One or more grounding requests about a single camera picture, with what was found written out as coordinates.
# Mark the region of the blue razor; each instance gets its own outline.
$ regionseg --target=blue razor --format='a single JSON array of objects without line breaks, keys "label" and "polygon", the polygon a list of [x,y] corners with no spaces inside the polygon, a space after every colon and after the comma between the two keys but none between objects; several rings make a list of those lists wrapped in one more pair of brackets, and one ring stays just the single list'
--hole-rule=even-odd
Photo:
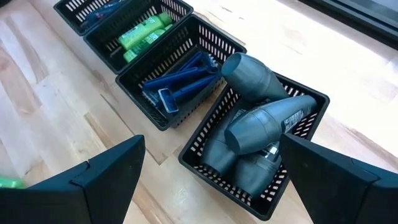
[{"label": "blue razor", "polygon": [[189,99],[194,94],[206,88],[214,79],[219,78],[219,75],[210,75],[202,78],[192,84],[189,84],[176,92],[172,93],[168,88],[158,90],[161,102],[168,113],[178,112],[177,102]]},{"label": "blue razor", "polygon": [[[191,65],[196,64],[199,58],[203,60],[203,66],[189,68]],[[200,52],[200,54],[195,54],[194,57],[177,72],[146,81],[143,83],[142,88],[144,90],[167,88],[174,84],[201,78],[203,75],[218,73],[218,70],[218,66],[213,57],[207,53]]]}]

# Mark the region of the green bottle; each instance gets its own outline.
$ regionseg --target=green bottle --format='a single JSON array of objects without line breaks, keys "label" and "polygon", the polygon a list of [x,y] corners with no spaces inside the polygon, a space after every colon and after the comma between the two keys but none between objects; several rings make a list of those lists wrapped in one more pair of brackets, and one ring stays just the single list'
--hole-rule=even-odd
[{"label": "green bottle", "polygon": [[129,50],[153,31],[163,29],[171,23],[172,20],[167,12],[163,12],[158,16],[151,16],[119,37],[119,42],[124,49]]},{"label": "green bottle", "polygon": [[21,179],[0,177],[0,188],[24,189],[25,185]]},{"label": "green bottle", "polygon": [[[172,24],[168,25],[165,30],[168,30]],[[127,63],[131,62],[134,58],[136,58],[141,52],[147,49],[150,44],[155,42],[162,34],[164,34],[164,30],[159,29],[155,30],[153,33],[149,34],[142,41],[140,41],[137,45],[133,46],[130,50],[124,53],[123,57],[126,59]]]}]

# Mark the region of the green shampoo bottle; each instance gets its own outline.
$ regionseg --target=green shampoo bottle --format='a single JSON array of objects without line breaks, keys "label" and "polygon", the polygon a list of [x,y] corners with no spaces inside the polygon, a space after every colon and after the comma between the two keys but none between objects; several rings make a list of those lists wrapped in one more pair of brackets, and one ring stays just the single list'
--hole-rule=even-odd
[{"label": "green shampoo bottle", "polygon": [[119,37],[119,42],[124,49],[130,50],[153,31],[163,29],[171,23],[172,20],[167,12],[151,16]]},{"label": "green shampoo bottle", "polygon": [[[168,25],[165,30],[171,28],[172,24]],[[140,41],[137,45],[133,46],[130,50],[124,53],[123,57],[126,59],[127,63],[131,62],[134,58],[136,58],[139,54],[141,54],[145,49],[147,49],[155,40],[157,40],[162,34],[164,34],[164,30],[159,29],[155,30],[153,33],[149,34],[144,40]]]}]

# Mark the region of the wooden surface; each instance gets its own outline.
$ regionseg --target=wooden surface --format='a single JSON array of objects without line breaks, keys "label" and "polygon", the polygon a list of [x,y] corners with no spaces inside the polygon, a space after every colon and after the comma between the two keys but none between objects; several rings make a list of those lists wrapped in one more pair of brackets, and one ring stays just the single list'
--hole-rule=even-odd
[{"label": "wooden surface", "polygon": [[[0,9],[0,175],[32,185],[143,134],[147,154],[125,223],[260,223],[182,167],[178,152],[214,102],[160,132],[52,9]],[[271,69],[327,94],[313,142],[398,172],[398,52],[291,0],[186,0]],[[289,184],[269,223],[311,223]]]}]

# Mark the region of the black plastic basket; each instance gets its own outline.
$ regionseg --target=black plastic basket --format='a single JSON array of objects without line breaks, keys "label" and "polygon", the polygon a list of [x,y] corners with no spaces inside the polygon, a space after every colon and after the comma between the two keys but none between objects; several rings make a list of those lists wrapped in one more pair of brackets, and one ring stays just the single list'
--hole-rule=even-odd
[{"label": "black plastic basket", "polygon": [[129,0],[116,13],[85,35],[84,40],[115,74],[121,74],[153,48],[155,43],[140,56],[127,63],[123,58],[125,50],[121,47],[118,38],[150,16],[162,12],[169,14],[173,26],[156,42],[160,42],[164,36],[175,29],[179,22],[193,12],[193,8],[180,0]]},{"label": "black plastic basket", "polygon": [[[301,120],[301,122],[299,122],[292,131],[296,136],[311,140],[329,105],[329,97],[283,77],[282,75],[276,75],[290,96],[310,95],[316,99],[318,103],[316,111]],[[200,163],[203,146],[206,143],[207,138],[220,119],[222,119],[222,117],[231,110],[236,102],[238,102],[239,97],[240,96],[229,85],[225,87],[211,110],[209,110],[193,136],[190,138],[187,145],[183,148],[178,159],[183,166],[229,197],[239,206],[243,207],[260,220],[267,221],[274,213],[276,205],[290,180],[283,165],[281,165],[277,175],[274,177],[274,180],[270,186],[268,186],[268,189],[261,194],[261,197],[251,198],[246,192],[233,186],[228,177],[219,177],[207,170]]]},{"label": "black plastic basket", "polygon": [[221,85],[223,79],[215,80],[192,100],[179,105],[179,112],[167,118],[143,97],[142,83],[180,68],[200,50],[211,54],[220,66],[234,52],[246,53],[242,45],[196,15],[190,15],[165,35],[162,41],[156,43],[152,50],[116,78],[118,85],[161,131],[177,127]]},{"label": "black plastic basket", "polygon": [[54,9],[78,35],[83,36],[102,21],[100,20],[94,22],[92,25],[87,27],[81,27],[81,24],[85,21],[86,16],[110,1],[111,0],[61,0],[54,5]]}]

